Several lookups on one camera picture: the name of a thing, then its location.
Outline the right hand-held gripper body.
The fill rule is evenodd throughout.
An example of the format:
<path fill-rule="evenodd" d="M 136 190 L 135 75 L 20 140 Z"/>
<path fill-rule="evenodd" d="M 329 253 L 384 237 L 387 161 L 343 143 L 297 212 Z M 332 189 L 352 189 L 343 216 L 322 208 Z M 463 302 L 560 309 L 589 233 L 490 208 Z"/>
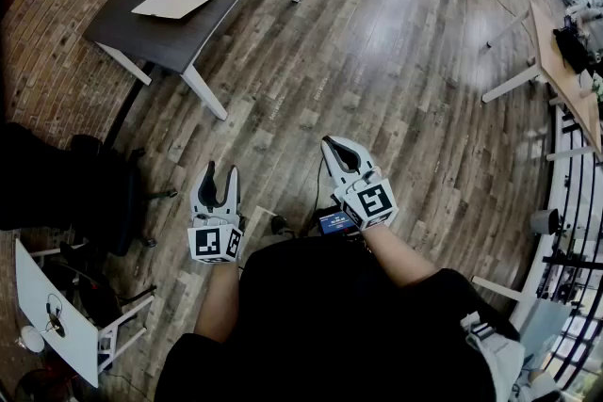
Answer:
<path fill-rule="evenodd" d="M 399 212 L 391 185 L 379 169 L 370 169 L 334 191 L 341 210 L 360 231 L 389 227 Z"/>

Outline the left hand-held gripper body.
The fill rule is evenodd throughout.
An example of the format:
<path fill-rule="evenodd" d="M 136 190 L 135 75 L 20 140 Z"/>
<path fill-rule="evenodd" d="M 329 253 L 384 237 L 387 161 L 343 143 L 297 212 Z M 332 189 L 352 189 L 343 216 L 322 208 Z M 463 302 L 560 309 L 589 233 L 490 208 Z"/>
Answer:
<path fill-rule="evenodd" d="M 204 264 L 235 263 L 243 243 L 245 217 L 196 215 L 187 229 L 190 256 Z"/>

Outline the person's right forearm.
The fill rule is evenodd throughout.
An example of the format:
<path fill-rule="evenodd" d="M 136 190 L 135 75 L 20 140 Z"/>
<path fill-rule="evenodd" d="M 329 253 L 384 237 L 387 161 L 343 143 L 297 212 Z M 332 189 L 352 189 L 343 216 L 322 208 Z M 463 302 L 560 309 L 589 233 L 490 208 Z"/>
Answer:
<path fill-rule="evenodd" d="M 384 224 L 363 230 L 362 234 L 369 250 L 398 287 L 417 284 L 439 271 L 435 264 L 402 241 Z"/>

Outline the person's left forearm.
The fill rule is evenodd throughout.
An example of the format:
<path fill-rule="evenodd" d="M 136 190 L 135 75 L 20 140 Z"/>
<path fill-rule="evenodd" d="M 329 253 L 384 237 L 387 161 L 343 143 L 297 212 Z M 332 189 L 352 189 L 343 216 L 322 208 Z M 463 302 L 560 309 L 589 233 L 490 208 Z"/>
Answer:
<path fill-rule="evenodd" d="M 238 309 L 238 264 L 214 265 L 194 332 L 215 342 L 225 343 L 235 329 Z"/>

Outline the small device with blue screen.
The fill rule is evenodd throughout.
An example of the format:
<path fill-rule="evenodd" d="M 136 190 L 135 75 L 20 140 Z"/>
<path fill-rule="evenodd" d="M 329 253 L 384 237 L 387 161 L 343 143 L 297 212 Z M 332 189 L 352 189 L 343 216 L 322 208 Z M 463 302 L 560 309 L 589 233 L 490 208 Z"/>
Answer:
<path fill-rule="evenodd" d="M 344 212 L 335 207 L 316 211 L 318 229 L 323 236 L 326 235 L 353 235 L 358 233 L 358 227 Z"/>

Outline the dark shoe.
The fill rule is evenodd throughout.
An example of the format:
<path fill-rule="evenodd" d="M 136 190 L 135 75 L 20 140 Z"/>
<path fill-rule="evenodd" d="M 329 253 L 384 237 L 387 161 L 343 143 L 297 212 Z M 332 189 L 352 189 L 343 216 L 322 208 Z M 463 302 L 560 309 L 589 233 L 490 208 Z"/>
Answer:
<path fill-rule="evenodd" d="M 282 216 L 274 216 L 270 221 L 270 229 L 273 234 L 288 238 L 295 238 L 296 234 L 289 226 L 287 220 Z"/>

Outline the person's black shirt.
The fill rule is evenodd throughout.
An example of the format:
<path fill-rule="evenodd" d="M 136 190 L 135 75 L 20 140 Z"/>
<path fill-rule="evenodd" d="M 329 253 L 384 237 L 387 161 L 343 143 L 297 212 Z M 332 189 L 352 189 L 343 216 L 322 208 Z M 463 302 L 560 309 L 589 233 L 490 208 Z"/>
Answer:
<path fill-rule="evenodd" d="M 224 342 L 174 344 L 155 402 L 496 402 L 462 325 L 473 313 L 518 340 L 455 270 L 398 287 L 359 242 L 283 241 L 245 264 Z"/>

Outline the black office chair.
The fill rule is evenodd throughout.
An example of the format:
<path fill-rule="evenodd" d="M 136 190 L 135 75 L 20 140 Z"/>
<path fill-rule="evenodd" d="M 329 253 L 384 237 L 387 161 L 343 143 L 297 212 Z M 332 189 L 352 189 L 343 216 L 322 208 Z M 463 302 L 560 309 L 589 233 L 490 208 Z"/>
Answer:
<path fill-rule="evenodd" d="M 63 150 L 18 123 L 0 126 L 0 230 L 72 229 L 124 256 L 142 237 L 146 202 L 178 193 L 145 190 L 144 154 L 123 156 L 88 135 L 73 136 Z"/>

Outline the small white table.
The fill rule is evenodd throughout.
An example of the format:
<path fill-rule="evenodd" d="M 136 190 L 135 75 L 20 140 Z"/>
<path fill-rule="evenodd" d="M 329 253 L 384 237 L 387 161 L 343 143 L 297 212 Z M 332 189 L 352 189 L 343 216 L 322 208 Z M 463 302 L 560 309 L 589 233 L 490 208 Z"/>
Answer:
<path fill-rule="evenodd" d="M 118 344 L 120 327 L 149 306 L 155 300 L 152 295 L 124 314 L 110 316 L 109 323 L 99 328 L 60 293 L 19 240 L 15 242 L 15 273 L 19 307 L 30 325 L 94 388 L 99 386 L 100 374 L 147 331 L 141 328 Z"/>

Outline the grey cylindrical bin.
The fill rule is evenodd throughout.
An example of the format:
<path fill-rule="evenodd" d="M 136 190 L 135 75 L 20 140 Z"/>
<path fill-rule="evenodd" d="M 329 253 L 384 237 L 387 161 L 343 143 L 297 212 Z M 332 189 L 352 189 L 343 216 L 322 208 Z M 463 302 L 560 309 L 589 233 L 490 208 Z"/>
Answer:
<path fill-rule="evenodd" d="M 552 235 L 560 229 L 560 226 L 558 209 L 540 210 L 530 217 L 530 229 L 533 233 Z"/>

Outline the white round object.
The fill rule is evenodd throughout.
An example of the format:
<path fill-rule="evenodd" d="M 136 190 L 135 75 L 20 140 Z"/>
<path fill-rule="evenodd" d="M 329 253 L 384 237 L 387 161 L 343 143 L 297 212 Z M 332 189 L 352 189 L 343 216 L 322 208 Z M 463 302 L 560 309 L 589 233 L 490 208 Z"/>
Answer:
<path fill-rule="evenodd" d="M 41 353 L 45 345 L 42 335 L 30 325 L 21 328 L 19 343 L 33 353 Z"/>

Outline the person's grey striped shorts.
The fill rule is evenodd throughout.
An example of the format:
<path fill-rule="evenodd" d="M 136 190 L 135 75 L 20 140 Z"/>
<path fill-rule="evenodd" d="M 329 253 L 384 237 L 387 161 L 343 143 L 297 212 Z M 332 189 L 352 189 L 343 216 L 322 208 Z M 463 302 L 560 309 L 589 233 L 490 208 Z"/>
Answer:
<path fill-rule="evenodd" d="M 461 320 L 466 342 L 484 358 L 494 384 L 496 401 L 509 402 L 523 366 L 525 348 L 481 320 L 478 312 Z"/>

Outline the black metal railing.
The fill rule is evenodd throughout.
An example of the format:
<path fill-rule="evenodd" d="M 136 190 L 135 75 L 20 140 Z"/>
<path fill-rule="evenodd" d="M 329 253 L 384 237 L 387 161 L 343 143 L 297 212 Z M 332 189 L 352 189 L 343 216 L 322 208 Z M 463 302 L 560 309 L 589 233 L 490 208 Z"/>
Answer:
<path fill-rule="evenodd" d="M 603 376 L 603 162 L 564 108 L 552 114 L 553 152 L 575 156 L 551 162 L 548 208 L 559 224 L 545 251 L 538 295 L 570 308 L 546 358 L 567 396 L 583 399 Z"/>

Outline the light wooden table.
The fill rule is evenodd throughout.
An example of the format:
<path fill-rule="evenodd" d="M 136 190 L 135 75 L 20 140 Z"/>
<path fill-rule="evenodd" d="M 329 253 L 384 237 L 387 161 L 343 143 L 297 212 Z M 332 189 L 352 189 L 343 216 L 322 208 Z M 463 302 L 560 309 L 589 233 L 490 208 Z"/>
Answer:
<path fill-rule="evenodd" d="M 587 72 L 576 73 L 562 53 L 553 33 L 554 24 L 535 3 L 489 39 L 485 46 L 492 48 L 507 32 L 527 22 L 530 38 L 535 49 L 534 62 L 523 72 L 492 88 L 481 96 L 481 100 L 489 103 L 507 92 L 522 86 L 535 77 L 540 77 L 556 92 L 555 101 L 563 104 L 572 114 L 582 134 L 586 137 L 585 148 L 552 153 L 546 157 L 549 161 L 592 153 L 596 160 L 603 162 L 603 143 L 598 114 L 598 103 L 595 92 L 586 85 L 592 78 Z"/>

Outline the black bag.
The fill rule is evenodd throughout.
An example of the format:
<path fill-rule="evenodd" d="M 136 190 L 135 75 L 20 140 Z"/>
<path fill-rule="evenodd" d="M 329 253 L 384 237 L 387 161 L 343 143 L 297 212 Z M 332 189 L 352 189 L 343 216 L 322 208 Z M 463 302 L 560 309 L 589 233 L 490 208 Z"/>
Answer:
<path fill-rule="evenodd" d="M 579 38 L 579 32 L 575 27 L 555 28 L 553 35 L 556 39 L 563 59 L 580 74 L 587 70 L 590 65 L 588 51 Z"/>

